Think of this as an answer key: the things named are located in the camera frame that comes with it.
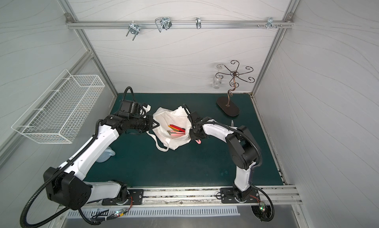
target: white wall panel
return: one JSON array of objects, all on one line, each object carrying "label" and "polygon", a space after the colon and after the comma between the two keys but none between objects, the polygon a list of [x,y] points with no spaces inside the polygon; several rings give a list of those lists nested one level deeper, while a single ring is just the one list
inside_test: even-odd
[{"label": "white wall panel", "polygon": [[80,21],[282,19],[290,0],[69,0]]},{"label": "white wall panel", "polygon": [[0,0],[0,145],[12,124],[86,52],[56,0]]},{"label": "white wall panel", "polygon": [[[69,0],[80,21],[276,20],[290,0]],[[127,30],[87,30],[118,92],[126,86],[146,93],[226,93],[211,87],[217,63],[239,60],[256,78],[276,30],[141,30],[132,41]],[[250,92],[243,83],[236,92]]]},{"label": "white wall panel", "polygon": [[[78,74],[94,74],[102,78],[92,60]],[[26,138],[18,145],[0,170],[2,227],[19,227],[21,211],[37,188],[43,184],[42,175],[45,170],[59,166],[90,138],[94,133],[96,121],[108,115],[113,106],[112,100],[112,92],[106,86],[72,144],[38,144]],[[48,200],[46,192],[43,191],[30,209],[28,222],[40,222],[53,215],[57,208],[58,204]]]},{"label": "white wall panel", "polygon": [[256,95],[310,227],[379,226],[379,0],[300,0]]},{"label": "white wall panel", "polygon": [[[221,88],[212,88],[216,65],[225,63],[233,71],[236,66],[230,60],[239,60],[240,73],[251,66],[254,71],[246,76],[256,79],[275,33],[259,29],[143,30],[132,41],[125,30],[86,30],[117,91],[131,86],[140,93],[226,93],[230,76],[225,76]],[[253,83],[239,83],[236,91],[253,88]]]}]

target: metal stand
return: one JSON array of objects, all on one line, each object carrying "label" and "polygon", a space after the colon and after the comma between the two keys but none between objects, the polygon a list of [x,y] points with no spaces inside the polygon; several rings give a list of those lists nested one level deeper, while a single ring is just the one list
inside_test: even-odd
[{"label": "metal stand", "polygon": [[245,67],[246,70],[251,70],[249,72],[246,72],[246,73],[239,73],[238,72],[238,68],[239,68],[239,61],[237,60],[232,60],[230,61],[231,64],[235,64],[235,63],[238,63],[238,66],[237,66],[237,69],[235,69],[234,71],[231,71],[229,70],[229,68],[227,66],[225,66],[224,64],[219,64],[217,65],[217,68],[218,69],[223,69],[224,67],[226,69],[229,70],[229,73],[221,73],[221,72],[218,72],[216,73],[216,78],[217,79],[222,79],[224,78],[223,75],[220,75],[220,74],[224,74],[224,75],[231,75],[232,78],[231,80],[229,81],[229,85],[232,87],[232,89],[230,89],[228,91],[228,98],[227,98],[227,101],[226,101],[226,97],[222,96],[222,97],[219,97],[217,99],[217,104],[218,106],[229,116],[231,117],[236,117],[237,115],[239,115],[239,108],[230,100],[230,97],[233,96],[233,93],[232,91],[234,91],[237,87],[239,87],[239,83],[236,82],[236,77],[240,80],[243,80],[244,82],[247,82],[247,83],[254,83],[255,82],[255,79],[253,77],[248,77],[248,80],[244,80],[242,78],[240,78],[239,76],[240,75],[243,75],[243,74],[247,74],[247,73],[251,73],[252,71],[254,71],[254,69],[252,67]]}]

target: wire basket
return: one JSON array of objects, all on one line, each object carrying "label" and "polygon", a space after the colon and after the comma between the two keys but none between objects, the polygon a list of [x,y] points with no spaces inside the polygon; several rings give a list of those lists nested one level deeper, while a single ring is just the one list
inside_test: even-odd
[{"label": "wire basket", "polygon": [[[58,88],[50,90],[54,83]],[[71,75],[66,70],[12,129],[37,143],[72,143],[104,87],[98,75]]]}]

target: red utility knife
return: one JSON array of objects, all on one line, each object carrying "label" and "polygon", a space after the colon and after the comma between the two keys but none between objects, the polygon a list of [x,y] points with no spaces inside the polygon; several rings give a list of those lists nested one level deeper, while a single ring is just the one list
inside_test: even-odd
[{"label": "red utility knife", "polygon": [[185,130],[184,128],[182,128],[182,127],[178,127],[178,126],[175,126],[175,125],[173,125],[173,124],[170,124],[170,126],[173,127],[173,128],[176,129],[176,130],[181,131],[181,132],[186,132],[186,130]]}]

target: aluminum rail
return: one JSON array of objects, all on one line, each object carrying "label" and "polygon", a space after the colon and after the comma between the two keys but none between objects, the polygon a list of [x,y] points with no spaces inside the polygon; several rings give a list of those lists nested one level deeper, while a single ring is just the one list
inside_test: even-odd
[{"label": "aluminum rail", "polygon": [[[65,13],[64,16],[66,17],[66,20],[69,17],[73,21],[76,21],[77,17],[75,15],[75,13],[73,12],[69,1],[68,0],[57,0],[57,1],[58,1],[59,5],[61,6],[63,12]],[[78,36],[79,36],[80,40],[82,41],[83,45],[85,46],[85,48],[88,51],[93,53],[93,60],[95,62],[96,67],[98,68],[98,70],[100,71],[100,74],[103,76],[103,78],[105,79],[105,82],[107,83],[107,85],[111,89],[113,96],[117,97],[118,92],[116,90],[116,87],[114,86],[111,78],[109,77],[107,71],[105,70],[103,64],[101,63],[95,49],[93,48],[91,42],[89,41],[86,33],[83,30],[75,30],[75,32],[78,34]]]},{"label": "aluminum rail", "polygon": [[[66,25],[69,29],[128,29],[130,23],[140,29],[157,29],[154,21],[74,21]],[[172,21],[170,29],[196,29],[195,21]],[[263,28],[267,21],[201,21],[202,29],[250,29]],[[293,22],[272,21],[276,28],[292,28]]]},{"label": "aluminum rail", "polygon": [[[274,205],[282,204],[302,204],[299,193],[294,185],[281,186],[257,186],[267,193]],[[136,187],[143,189],[144,195],[142,204],[138,207],[170,207],[170,206],[242,206],[257,205],[255,199],[245,203],[221,203],[216,198],[220,187]],[[260,200],[269,203],[268,199],[259,192]],[[94,207],[122,207],[122,206],[102,206],[101,202],[89,203],[83,208]]]},{"label": "aluminum rail", "polygon": [[[296,7],[298,5],[300,0],[291,0],[288,4],[287,10],[284,13],[283,20],[291,20],[293,19],[294,12],[296,10]],[[272,58],[275,55],[276,50],[279,47],[280,42],[282,41],[282,38],[284,36],[284,33],[286,32],[286,29],[278,30],[276,32],[276,35],[274,37],[274,40],[272,41],[272,45],[270,47],[270,50],[268,51],[268,54],[266,56],[265,61],[263,62],[262,68],[259,71],[259,74],[256,78],[255,84],[253,86],[253,90],[251,91],[252,96],[254,97],[258,91],[259,85],[262,82],[262,79],[264,75],[266,74],[266,71],[268,69],[268,66],[270,65]]]}]

